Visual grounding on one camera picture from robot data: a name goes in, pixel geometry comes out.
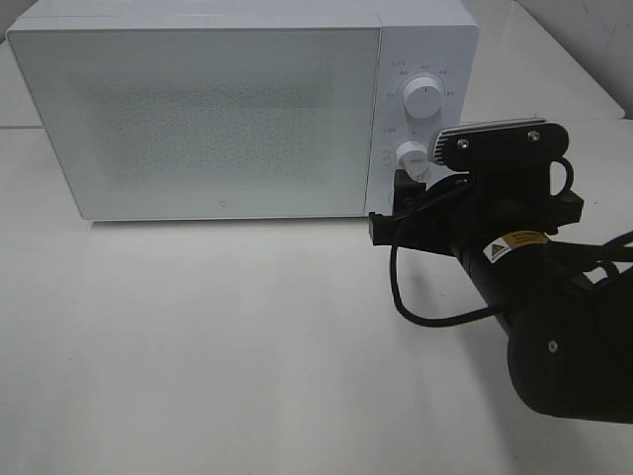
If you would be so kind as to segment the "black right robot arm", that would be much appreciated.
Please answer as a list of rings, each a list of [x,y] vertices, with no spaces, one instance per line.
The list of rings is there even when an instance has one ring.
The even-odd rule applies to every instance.
[[[550,190],[550,159],[475,165],[371,213],[373,244],[456,258],[485,301],[447,318],[415,314],[391,281],[398,312],[424,328],[488,317],[507,336],[511,383],[533,411],[559,418],[632,420],[632,237],[603,245],[555,240],[583,201],[569,186]]]

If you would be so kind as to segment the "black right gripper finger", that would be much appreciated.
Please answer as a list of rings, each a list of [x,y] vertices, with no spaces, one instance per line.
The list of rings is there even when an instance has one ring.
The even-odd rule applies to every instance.
[[[407,240],[409,212],[386,216],[370,212],[369,237],[374,246],[404,246]]]
[[[393,213],[419,213],[426,190],[424,182],[417,182],[404,169],[397,169],[394,177]]]

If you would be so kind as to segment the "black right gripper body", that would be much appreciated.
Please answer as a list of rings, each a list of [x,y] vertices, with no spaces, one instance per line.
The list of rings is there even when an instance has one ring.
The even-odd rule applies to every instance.
[[[557,159],[565,181],[550,190],[545,161],[513,170],[450,177],[434,186],[397,224],[396,249],[455,257],[490,307],[516,307],[574,278],[555,256],[550,237],[579,220],[574,170]]]

